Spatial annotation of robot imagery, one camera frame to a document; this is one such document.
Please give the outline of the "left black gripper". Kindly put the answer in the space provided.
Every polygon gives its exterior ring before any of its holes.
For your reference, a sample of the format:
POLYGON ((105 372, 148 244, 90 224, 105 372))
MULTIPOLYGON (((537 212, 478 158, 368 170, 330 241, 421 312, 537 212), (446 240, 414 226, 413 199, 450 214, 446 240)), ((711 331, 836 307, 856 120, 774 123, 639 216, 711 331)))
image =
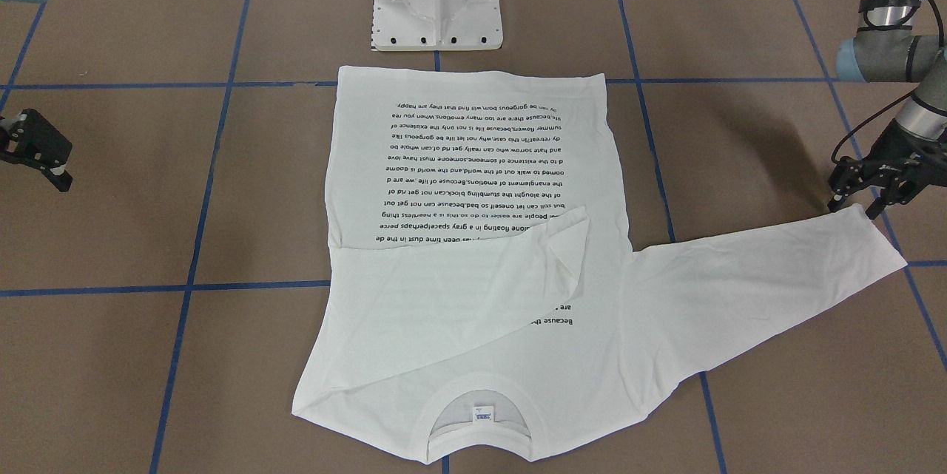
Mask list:
POLYGON ((846 158, 835 165, 829 177, 832 199, 826 207, 837 212, 846 199, 869 186, 880 188, 866 208, 869 219, 876 219, 889 206, 909 203, 927 186, 946 187, 945 135, 936 140, 922 138, 890 121, 869 156, 846 158))

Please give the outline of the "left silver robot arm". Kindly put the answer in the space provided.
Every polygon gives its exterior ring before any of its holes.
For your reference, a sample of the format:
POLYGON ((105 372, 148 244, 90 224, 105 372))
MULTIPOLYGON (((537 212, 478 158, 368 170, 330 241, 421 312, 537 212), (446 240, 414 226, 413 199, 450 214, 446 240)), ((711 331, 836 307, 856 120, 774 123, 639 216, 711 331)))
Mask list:
POLYGON ((946 181, 945 24, 934 0, 860 0, 860 26, 840 46, 836 72, 845 82, 904 82, 914 89, 897 99, 897 114, 863 158, 832 155, 830 211, 850 195, 875 186, 866 209, 876 218, 906 204, 925 187, 946 181))

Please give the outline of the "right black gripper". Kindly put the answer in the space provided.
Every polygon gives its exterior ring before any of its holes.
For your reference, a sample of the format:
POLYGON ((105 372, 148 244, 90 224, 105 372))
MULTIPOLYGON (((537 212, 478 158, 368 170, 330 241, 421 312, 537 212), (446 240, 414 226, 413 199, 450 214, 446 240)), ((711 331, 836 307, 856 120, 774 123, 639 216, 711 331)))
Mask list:
POLYGON ((1 158, 6 163, 23 164, 50 171, 50 182, 67 193, 73 177, 65 164, 73 148, 71 141, 33 108, 1 118, 1 158))

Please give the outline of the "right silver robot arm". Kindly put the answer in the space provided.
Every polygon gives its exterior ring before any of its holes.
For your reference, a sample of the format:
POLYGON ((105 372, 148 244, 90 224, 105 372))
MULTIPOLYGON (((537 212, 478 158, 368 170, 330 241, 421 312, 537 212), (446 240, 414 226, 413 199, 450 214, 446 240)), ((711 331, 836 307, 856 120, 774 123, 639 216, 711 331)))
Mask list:
MULTIPOLYGON (((4 0, 41 4, 47 0, 4 0)), ((67 193, 73 177, 67 161, 73 144, 33 108, 2 118, 1 158, 4 163, 38 170, 61 193, 67 193)))

